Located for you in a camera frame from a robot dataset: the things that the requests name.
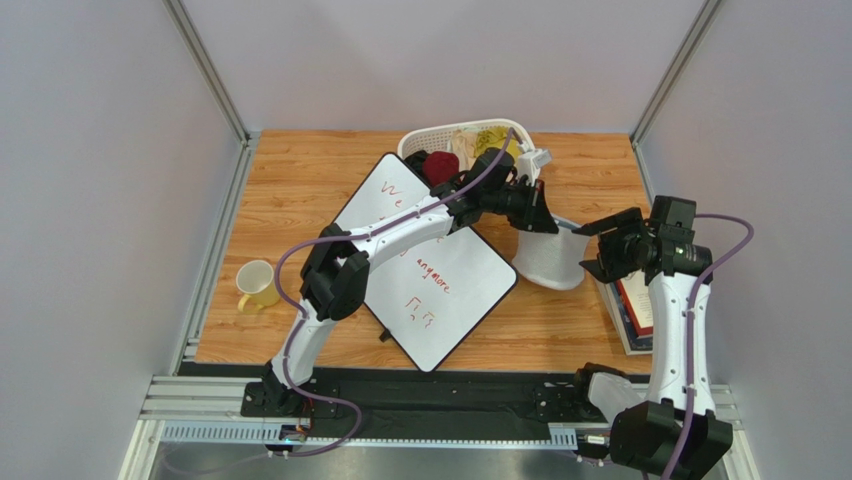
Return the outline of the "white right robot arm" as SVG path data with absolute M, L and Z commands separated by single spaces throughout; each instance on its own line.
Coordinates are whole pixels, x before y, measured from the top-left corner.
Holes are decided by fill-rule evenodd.
M 594 279 L 642 274 L 654 331 L 645 395 L 624 372 L 587 363 L 562 404 L 608 423 L 608 443 L 593 447 L 593 458 L 661 479 L 702 479 L 733 444 L 733 427 L 718 418 L 708 381 L 705 314 L 719 263 L 694 241 L 698 216 L 695 201 L 659 195 L 649 217 L 629 208 L 570 228 L 598 240 L 596 259 L 580 263 Z

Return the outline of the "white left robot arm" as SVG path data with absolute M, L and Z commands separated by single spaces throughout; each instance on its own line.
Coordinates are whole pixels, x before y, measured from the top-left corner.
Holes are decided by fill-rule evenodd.
M 244 417 L 296 416 L 325 396 L 310 393 L 316 361 L 337 324 L 367 302 L 374 275 L 393 258 L 469 231 L 483 214 L 505 217 L 521 232 L 558 231 L 545 200 L 541 168 L 552 159 L 546 149 L 525 147 L 519 158 L 505 149 L 488 149 L 474 166 L 432 188 L 412 206 L 359 228 L 331 223 L 319 237 L 292 247 L 288 259 L 307 248 L 299 300 L 278 296 L 297 310 L 279 352 L 266 363 L 259 381 L 246 386 Z

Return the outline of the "white mesh laundry bag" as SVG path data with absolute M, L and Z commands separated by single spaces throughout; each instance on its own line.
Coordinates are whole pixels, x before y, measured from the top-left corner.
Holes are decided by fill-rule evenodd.
M 584 259 L 590 238 L 573 232 L 579 224 L 553 216 L 556 234 L 518 233 L 518 247 L 512 265 L 525 279 L 551 290 L 576 288 L 585 278 L 579 265 Z

